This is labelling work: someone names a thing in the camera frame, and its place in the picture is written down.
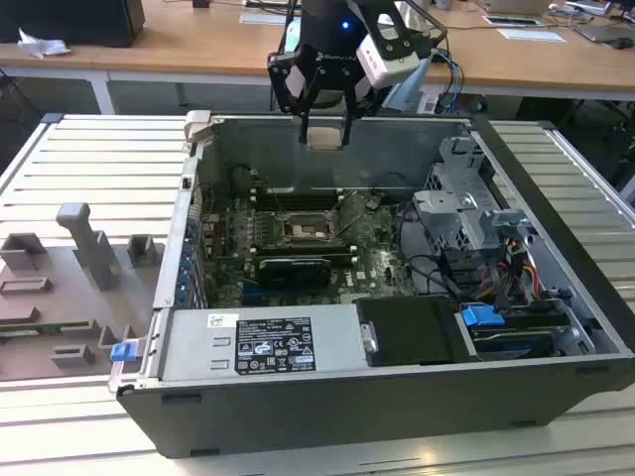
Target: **metal frame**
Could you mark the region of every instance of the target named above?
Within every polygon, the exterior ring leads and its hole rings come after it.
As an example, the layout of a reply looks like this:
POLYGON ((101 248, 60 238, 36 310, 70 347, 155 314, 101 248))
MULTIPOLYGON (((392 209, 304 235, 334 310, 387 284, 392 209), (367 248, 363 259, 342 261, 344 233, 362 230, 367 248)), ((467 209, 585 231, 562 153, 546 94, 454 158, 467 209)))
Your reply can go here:
POLYGON ((169 462, 108 395, 106 379, 22 381, 11 388, 0 384, 0 465, 5 472, 295 476, 297 461, 303 473, 316 475, 626 475, 635 468, 635 387, 594 396, 543 428, 169 462))

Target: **computer case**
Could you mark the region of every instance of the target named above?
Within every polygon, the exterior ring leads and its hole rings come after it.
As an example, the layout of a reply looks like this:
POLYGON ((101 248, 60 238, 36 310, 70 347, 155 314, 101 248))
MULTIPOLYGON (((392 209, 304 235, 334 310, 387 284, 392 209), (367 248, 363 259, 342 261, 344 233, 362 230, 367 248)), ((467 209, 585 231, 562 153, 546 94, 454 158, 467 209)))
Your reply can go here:
POLYGON ((0 0, 0 42, 15 43, 18 29, 73 45, 128 48, 146 18, 141 0, 0 0))

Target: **warning label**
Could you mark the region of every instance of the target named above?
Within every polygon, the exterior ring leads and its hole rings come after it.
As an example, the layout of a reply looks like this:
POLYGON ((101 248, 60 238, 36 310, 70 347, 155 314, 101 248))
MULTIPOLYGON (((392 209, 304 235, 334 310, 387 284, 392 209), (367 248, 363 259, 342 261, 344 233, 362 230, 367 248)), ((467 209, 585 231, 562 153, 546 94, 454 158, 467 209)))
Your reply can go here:
POLYGON ((310 317, 239 320, 236 372, 240 375, 316 369, 310 317))

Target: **table leg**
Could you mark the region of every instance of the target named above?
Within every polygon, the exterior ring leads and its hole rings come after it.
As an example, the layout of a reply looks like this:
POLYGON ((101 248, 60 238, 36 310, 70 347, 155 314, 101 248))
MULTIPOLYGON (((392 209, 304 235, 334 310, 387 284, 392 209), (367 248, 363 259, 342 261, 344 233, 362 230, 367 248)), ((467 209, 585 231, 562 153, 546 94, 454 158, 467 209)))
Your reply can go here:
POLYGON ((101 114, 116 114, 115 106, 112 104, 112 98, 108 90, 108 74, 106 72, 96 71, 89 75, 88 80, 92 86, 95 99, 97 99, 99 112, 101 114))

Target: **cable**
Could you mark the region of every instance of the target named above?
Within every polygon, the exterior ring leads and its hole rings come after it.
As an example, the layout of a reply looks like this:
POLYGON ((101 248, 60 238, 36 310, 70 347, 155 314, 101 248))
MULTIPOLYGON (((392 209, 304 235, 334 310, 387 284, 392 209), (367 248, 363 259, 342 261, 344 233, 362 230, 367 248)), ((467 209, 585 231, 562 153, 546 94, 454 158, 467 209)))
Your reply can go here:
POLYGON ((428 20, 430 23, 432 23, 435 26, 435 28, 437 30, 439 30, 439 36, 432 39, 432 46, 433 46, 433 48, 436 48, 437 45, 440 44, 447 37, 447 29, 446 29, 445 25, 443 23, 441 23, 440 21, 438 21, 435 17, 433 17, 426 10, 421 8, 415 2, 415 0, 406 0, 406 3, 410 6, 410 8, 415 10, 420 16, 422 16, 423 18, 428 20))
POLYGON ((0 67, 0 73, 2 73, 2 75, 4 77, 7 78, 7 80, 11 83, 11 85, 13 86, 13 88, 18 91, 18 93, 22 96, 22 99, 24 99, 24 102, 27 103, 27 105, 33 109, 33 111, 40 117, 43 116, 42 112, 40 112, 40 109, 38 109, 36 106, 33 105, 33 102, 31 102, 31 100, 27 97, 27 95, 23 92, 22 89, 20 89, 20 86, 18 86, 18 84, 16 83, 16 81, 13 79, 13 77, 9 76, 6 72, 4 72, 4 70, 0 67))

